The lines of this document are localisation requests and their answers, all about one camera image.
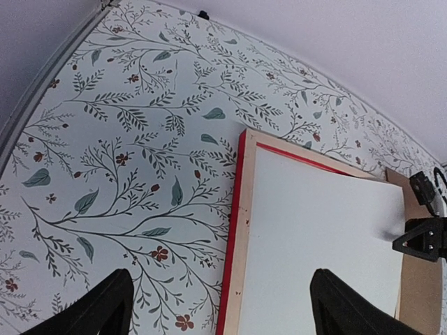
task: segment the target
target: cardboard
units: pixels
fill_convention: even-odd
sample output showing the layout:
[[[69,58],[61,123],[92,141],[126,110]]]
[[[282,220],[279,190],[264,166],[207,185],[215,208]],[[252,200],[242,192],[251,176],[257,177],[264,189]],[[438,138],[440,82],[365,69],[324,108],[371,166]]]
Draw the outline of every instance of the cardboard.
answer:
[[[430,213],[420,206],[405,176],[386,169],[387,180],[404,191],[405,219],[427,218]],[[441,327],[442,263],[404,255],[397,318],[425,335],[437,335]]]

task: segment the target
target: white canvas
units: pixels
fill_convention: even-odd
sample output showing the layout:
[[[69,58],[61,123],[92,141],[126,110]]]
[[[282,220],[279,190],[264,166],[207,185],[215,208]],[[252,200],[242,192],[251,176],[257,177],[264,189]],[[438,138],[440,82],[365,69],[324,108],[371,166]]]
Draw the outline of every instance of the white canvas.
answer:
[[[309,285],[320,268],[394,315],[402,254],[383,236],[403,230],[400,187],[258,149],[239,334],[315,334]]]

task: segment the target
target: wooden frame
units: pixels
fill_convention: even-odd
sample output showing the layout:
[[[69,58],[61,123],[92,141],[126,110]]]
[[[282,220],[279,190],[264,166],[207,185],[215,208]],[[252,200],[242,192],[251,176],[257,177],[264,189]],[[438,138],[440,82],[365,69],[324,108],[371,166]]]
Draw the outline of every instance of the wooden frame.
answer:
[[[238,333],[249,242],[251,203],[257,148],[309,164],[315,168],[363,179],[378,180],[369,173],[330,157],[288,143],[271,135],[246,130],[240,136],[230,230],[223,271],[217,335]]]

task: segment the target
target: floral wallpaper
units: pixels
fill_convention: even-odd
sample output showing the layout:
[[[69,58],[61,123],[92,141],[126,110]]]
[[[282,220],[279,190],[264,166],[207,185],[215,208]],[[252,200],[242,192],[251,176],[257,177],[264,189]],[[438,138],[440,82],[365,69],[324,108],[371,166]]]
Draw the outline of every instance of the floral wallpaper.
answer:
[[[297,59],[124,0],[53,79],[0,180],[1,333],[42,322],[125,267],[131,334],[213,334],[247,127],[380,177],[437,164]]]

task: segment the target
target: black object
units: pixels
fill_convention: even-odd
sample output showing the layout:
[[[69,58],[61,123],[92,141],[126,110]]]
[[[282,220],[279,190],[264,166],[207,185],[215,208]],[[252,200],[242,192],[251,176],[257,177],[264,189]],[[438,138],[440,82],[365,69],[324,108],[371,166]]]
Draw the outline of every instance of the black object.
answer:
[[[207,12],[205,12],[204,10],[201,10],[197,16],[204,20],[210,20],[210,17],[208,16]]]
[[[405,234],[393,242],[393,249],[430,262],[447,258],[447,218],[408,220]]]
[[[420,171],[410,177],[410,185],[421,206],[426,206],[433,216],[438,216],[432,206],[436,193],[434,192],[432,182],[427,178],[424,172]]]
[[[434,184],[438,188],[439,195],[441,196],[442,200],[447,204],[447,198],[445,195],[443,195],[442,190],[439,187],[439,177],[441,177],[442,182],[444,182],[444,185],[447,188],[446,176],[444,175],[444,173],[442,173],[442,171],[438,167],[435,167],[433,169],[433,176],[434,176]]]
[[[422,335],[374,307],[330,270],[310,283],[317,335]]]
[[[22,335],[127,335],[132,303],[131,275],[118,269],[65,311]]]

